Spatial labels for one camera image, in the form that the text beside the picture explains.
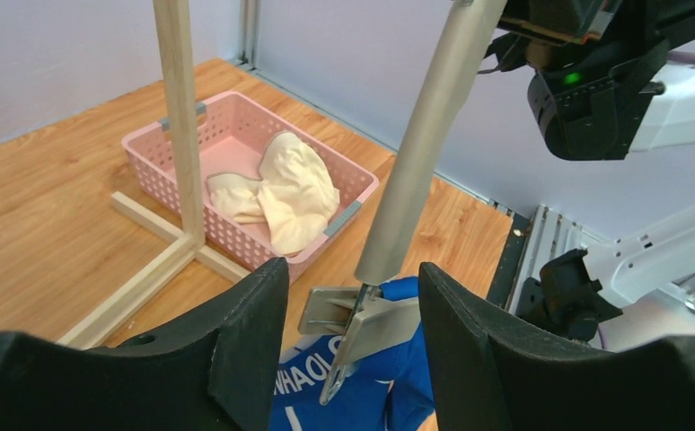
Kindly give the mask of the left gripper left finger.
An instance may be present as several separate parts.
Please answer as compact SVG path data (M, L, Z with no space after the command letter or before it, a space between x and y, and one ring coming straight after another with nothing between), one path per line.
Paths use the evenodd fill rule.
M265 430L288 289L271 259L117 347L0 331L0 430Z

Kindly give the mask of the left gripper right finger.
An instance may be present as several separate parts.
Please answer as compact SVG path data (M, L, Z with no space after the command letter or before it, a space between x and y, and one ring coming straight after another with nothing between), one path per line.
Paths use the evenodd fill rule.
M442 430L695 430L695 336L620 353L556 336L431 262L418 300Z

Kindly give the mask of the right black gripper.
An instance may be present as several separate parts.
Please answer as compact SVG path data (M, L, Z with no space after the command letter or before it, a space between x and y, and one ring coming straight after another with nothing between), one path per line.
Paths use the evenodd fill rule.
M497 25L506 34L486 52L497 64L484 73L617 65L653 46L668 17L666 1L508 1Z

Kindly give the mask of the blue underwear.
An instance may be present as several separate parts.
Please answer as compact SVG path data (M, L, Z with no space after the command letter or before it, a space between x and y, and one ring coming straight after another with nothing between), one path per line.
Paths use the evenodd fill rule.
M424 332L360 361L326 405L319 402L341 338L305 336L279 359L271 430L417 430L434 413Z

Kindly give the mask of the hanger holding blue underwear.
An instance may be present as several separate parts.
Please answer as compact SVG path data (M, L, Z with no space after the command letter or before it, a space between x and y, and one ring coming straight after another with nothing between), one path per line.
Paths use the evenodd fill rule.
M418 299L385 299L380 286L400 273L444 141L505 7L501 0L453 3L356 266L354 277L362 285L314 287L309 293L300 333L341 337L321 405L332 401L358 361L411 340L417 330Z

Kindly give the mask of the beige underwear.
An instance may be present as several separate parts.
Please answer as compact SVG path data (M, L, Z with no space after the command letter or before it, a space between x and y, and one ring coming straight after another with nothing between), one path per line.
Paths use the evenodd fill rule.
M257 179L234 172L207 177L213 207L238 224L266 223L275 252L303 251L326 229L340 204L325 162L293 132L268 143Z

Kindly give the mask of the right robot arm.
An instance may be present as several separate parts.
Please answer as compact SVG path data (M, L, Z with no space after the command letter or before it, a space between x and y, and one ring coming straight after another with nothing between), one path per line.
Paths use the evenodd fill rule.
M655 299L695 259L695 245L684 251L678 235L653 229L695 204L695 6L627 1L599 42L552 46L507 33L491 55L472 147L449 167L532 220L510 309L542 304L541 268L580 247L578 229L595 230L601 245L638 232L634 253L603 254L612 275L594 273L605 288L638 291L608 342L677 328L683 310Z

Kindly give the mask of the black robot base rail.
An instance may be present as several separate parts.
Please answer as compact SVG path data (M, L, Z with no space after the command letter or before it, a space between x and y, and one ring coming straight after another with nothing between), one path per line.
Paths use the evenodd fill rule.
M505 207L498 207L498 209L505 209L506 215L511 220L511 226L508 230L506 242L497 263L486 299L492 304L505 309L515 286L528 235L527 231L531 222L523 215L519 215Z

